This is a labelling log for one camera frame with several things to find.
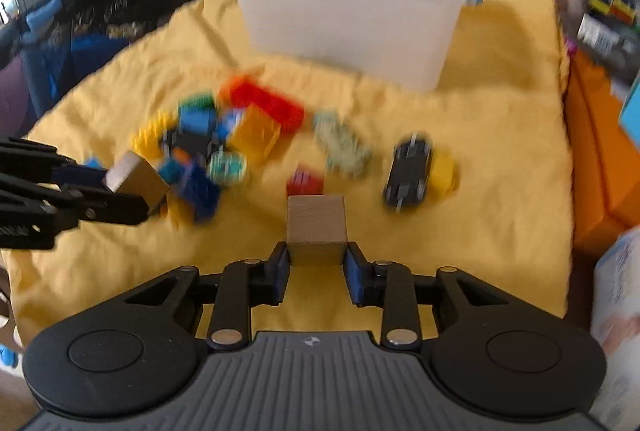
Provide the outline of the black blue toy vehicle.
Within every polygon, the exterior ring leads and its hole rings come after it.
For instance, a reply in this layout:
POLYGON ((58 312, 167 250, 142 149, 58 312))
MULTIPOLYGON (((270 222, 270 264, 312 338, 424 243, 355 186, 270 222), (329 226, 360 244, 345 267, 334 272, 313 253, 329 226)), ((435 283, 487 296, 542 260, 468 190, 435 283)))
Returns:
POLYGON ((178 125, 160 136, 160 149, 166 157, 181 150, 192 158, 208 162, 216 152, 224 151, 228 137, 239 125, 244 110, 229 110, 219 115, 207 108, 183 108, 179 110, 178 125))

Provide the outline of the wooden cube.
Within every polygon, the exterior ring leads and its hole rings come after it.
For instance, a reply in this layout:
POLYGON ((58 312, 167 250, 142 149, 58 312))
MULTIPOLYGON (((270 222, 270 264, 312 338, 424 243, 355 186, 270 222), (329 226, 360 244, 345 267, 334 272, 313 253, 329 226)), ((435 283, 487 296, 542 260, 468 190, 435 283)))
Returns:
POLYGON ((292 266, 340 266, 347 248, 341 195, 295 195, 288 199, 286 247, 292 266))
POLYGON ((140 196, 149 212, 163 203, 169 184, 155 168, 140 155, 129 151, 105 173, 103 184, 116 194, 140 196))

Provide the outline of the dark blue toy brick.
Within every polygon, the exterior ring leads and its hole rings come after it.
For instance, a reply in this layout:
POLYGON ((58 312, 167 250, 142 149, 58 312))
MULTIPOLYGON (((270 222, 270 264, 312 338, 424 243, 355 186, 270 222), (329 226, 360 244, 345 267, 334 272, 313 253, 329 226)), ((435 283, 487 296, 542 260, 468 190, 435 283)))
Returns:
POLYGON ((193 208, 196 221, 209 220, 216 214, 220 193, 220 187, 197 162, 186 168, 178 183, 178 196, 193 208))

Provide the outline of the red die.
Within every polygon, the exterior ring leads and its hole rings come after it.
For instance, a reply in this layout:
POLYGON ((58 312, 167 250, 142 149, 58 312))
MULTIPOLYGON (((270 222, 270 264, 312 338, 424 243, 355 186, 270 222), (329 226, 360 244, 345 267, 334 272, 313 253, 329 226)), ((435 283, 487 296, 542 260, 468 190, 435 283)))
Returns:
POLYGON ((286 182, 286 196, 322 195, 324 177, 314 169, 297 166, 286 182))

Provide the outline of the small yellow toy brick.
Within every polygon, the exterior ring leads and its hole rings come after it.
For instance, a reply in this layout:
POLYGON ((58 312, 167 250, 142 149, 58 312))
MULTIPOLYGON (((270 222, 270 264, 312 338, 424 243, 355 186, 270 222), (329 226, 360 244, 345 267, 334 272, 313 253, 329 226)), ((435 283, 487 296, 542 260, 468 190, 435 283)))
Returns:
POLYGON ((228 144, 244 154, 248 162, 261 166, 269 157, 281 134, 281 125, 255 104, 245 108, 228 137, 228 144))

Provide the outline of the orange box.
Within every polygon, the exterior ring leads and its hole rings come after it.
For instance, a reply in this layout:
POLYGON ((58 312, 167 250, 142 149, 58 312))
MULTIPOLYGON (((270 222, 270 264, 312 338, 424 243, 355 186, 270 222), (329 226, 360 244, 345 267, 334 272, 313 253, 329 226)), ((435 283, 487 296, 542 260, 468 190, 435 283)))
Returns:
POLYGON ((574 53, 564 104, 574 162, 574 248, 595 257, 639 224, 639 151, 618 124, 622 107, 605 69, 574 53))

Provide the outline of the light blue box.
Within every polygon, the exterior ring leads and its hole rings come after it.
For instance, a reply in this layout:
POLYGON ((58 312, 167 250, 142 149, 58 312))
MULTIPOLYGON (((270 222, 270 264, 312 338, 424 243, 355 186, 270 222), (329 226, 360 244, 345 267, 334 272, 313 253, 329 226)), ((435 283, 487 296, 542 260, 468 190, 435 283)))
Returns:
POLYGON ((620 128, 626 133, 626 136, 634 143, 634 146, 640 147, 640 77, 634 79, 623 108, 620 110, 618 117, 620 128))

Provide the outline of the yellow cloth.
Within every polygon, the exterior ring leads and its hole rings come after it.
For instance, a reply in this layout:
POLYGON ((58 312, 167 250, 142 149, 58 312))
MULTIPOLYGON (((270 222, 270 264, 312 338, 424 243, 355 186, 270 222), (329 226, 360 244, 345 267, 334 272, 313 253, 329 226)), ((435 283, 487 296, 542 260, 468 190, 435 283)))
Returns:
MULTIPOLYGON (((457 266, 565 313, 573 167, 553 0, 484 0, 464 9, 438 88, 425 94, 258 53, 238 0, 195 0, 78 84, 30 135, 76 160, 111 165, 149 118, 243 70, 311 110, 335 110, 371 147, 364 177, 326 176, 326 190, 344 197, 348 236, 367 258, 418 274, 457 266), (440 204, 396 212, 384 206, 382 191, 395 145, 414 132, 454 156, 460 188, 440 204)), ((309 131, 282 141, 245 183, 225 191, 212 221, 85 223, 49 252, 7 252, 21 338, 180 265, 217 273, 236 260, 267 257, 285 239, 285 184, 300 165, 324 167, 309 131)))

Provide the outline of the red toy block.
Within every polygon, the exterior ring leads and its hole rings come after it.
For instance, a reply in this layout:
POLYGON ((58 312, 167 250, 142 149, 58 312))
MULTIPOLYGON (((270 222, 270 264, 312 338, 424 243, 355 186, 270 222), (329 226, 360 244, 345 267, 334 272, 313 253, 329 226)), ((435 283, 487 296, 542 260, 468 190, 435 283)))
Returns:
POLYGON ((250 75, 233 76, 218 91, 218 100, 233 108, 255 106, 276 121, 284 134, 303 127, 305 108, 287 96, 265 88, 250 75))

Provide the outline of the black toy car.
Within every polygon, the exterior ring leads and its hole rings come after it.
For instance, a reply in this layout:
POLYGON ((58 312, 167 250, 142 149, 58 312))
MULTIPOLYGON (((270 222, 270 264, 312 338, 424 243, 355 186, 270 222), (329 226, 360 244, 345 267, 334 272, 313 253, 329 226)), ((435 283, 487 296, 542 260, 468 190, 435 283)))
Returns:
POLYGON ((432 156, 433 144, 425 133, 414 132, 396 145, 390 173, 383 188, 387 207, 401 211, 423 202, 432 156))

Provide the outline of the green round toy piece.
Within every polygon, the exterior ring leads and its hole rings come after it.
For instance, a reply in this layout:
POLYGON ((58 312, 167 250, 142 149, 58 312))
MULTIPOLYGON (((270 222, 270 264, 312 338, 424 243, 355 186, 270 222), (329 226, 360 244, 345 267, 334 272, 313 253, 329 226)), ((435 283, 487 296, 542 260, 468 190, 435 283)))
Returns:
POLYGON ((179 102, 178 110, 216 110, 215 96, 210 92, 189 95, 179 102))

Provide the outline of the pale green toy piece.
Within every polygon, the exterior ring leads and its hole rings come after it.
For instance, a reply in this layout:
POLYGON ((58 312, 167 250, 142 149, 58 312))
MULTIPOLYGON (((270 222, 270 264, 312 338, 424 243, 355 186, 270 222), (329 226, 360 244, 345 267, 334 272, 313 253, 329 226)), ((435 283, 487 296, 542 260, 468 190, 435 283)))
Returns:
POLYGON ((341 121, 333 110, 319 110, 312 118, 314 136, 326 152, 326 169, 358 178, 367 171, 372 156, 370 147, 341 121))

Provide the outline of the large yellow toy brick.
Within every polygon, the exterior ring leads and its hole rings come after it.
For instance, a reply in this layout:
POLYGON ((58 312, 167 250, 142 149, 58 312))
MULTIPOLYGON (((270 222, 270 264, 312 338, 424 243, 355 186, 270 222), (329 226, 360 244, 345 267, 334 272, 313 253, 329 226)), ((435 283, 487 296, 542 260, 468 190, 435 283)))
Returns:
POLYGON ((178 114, 175 110, 161 110, 145 124, 131 138, 131 149, 146 160, 158 160, 163 157, 160 139, 168 130, 178 126, 178 114))

